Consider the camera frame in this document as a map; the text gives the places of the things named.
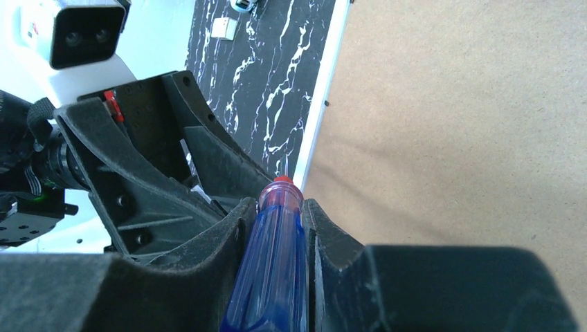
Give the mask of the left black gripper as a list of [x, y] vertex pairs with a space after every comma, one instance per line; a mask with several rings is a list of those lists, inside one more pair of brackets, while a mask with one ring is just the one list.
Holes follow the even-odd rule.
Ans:
[[89, 188], [114, 246], [130, 257], [162, 255], [223, 219], [145, 159], [98, 98], [54, 110], [48, 98], [1, 92], [1, 247], [76, 215], [67, 190]]

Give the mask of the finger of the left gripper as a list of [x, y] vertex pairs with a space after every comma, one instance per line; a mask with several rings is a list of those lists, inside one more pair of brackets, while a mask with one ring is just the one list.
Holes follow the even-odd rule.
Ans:
[[270, 175], [219, 123], [193, 74], [175, 71], [162, 82], [205, 194], [227, 212], [244, 198], [257, 199]]

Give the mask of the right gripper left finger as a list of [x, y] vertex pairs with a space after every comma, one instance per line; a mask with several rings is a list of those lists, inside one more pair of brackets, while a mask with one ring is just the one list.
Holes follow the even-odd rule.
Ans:
[[2, 331], [217, 331], [256, 202], [141, 265], [120, 255], [3, 254]]

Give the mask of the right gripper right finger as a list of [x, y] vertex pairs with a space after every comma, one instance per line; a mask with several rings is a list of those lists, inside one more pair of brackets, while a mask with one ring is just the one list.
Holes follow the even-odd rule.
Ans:
[[363, 245], [308, 199], [312, 331], [577, 331], [545, 264], [500, 246]]

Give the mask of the blue red screwdriver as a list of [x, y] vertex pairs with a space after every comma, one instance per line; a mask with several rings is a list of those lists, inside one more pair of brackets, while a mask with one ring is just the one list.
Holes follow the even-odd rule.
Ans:
[[282, 166], [258, 199], [258, 213], [220, 331], [308, 330], [303, 201]]

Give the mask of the white picture frame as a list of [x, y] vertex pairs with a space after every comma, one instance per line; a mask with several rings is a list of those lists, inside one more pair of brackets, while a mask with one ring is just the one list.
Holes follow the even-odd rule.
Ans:
[[305, 195], [364, 243], [520, 246], [586, 325], [586, 2], [357, 1]]

